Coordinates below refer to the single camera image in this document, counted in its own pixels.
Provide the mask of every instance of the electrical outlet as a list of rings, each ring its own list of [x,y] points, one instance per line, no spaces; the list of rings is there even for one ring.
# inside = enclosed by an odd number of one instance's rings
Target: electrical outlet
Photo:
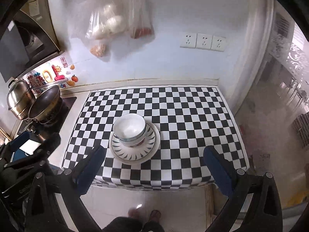
[[[210,50],[211,41],[212,41],[212,35],[197,33],[196,48]]]
[[[181,34],[180,47],[195,48],[196,33],[183,32]]]
[[[211,49],[214,51],[224,51],[227,45],[227,39],[225,37],[213,36]]]

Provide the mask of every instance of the gas stove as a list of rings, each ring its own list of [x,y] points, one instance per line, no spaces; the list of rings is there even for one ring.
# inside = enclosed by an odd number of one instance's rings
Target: gas stove
[[[45,137],[49,137],[54,132],[59,133],[76,99],[77,97],[63,98],[56,112],[45,122],[30,123],[31,120],[24,120],[18,129],[17,135],[21,135],[29,124],[27,129],[33,130],[34,132],[31,133],[30,140],[38,143],[42,143],[42,140],[38,138],[41,134],[44,134]]]

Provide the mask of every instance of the metal screw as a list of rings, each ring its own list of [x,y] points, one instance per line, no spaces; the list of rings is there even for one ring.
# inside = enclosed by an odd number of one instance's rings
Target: metal screw
[[[37,178],[37,179],[40,179],[42,176],[43,176],[43,174],[42,174],[41,172],[38,172],[38,173],[36,174],[36,178]]]
[[[72,173],[72,169],[67,168],[66,170],[63,171],[63,173],[64,173],[65,175],[69,175],[70,173]]]
[[[238,169],[236,170],[236,172],[237,172],[237,174],[239,174],[239,175],[244,175],[244,174],[245,174],[245,171],[244,171],[243,169],[241,169],[241,168],[238,168]]]
[[[269,179],[271,179],[271,178],[272,178],[272,173],[267,172],[267,173],[266,173],[266,177],[269,178]]]

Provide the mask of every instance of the plate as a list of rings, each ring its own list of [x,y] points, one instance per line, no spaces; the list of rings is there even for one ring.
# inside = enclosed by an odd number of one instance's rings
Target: plate
[[[160,146],[160,133],[153,123],[146,122],[146,130],[145,141],[135,148],[126,147],[111,132],[109,148],[115,159],[127,165],[141,164],[151,159]]]

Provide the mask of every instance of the person's leg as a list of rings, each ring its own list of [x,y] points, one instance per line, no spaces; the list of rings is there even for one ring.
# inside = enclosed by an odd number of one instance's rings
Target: person's leg
[[[109,225],[102,229],[102,232],[140,232],[143,225],[138,220],[138,211],[136,209],[130,209],[128,216],[115,218]]]
[[[150,214],[149,221],[144,225],[142,232],[164,232],[163,227],[159,224],[161,213],[153,210]]]

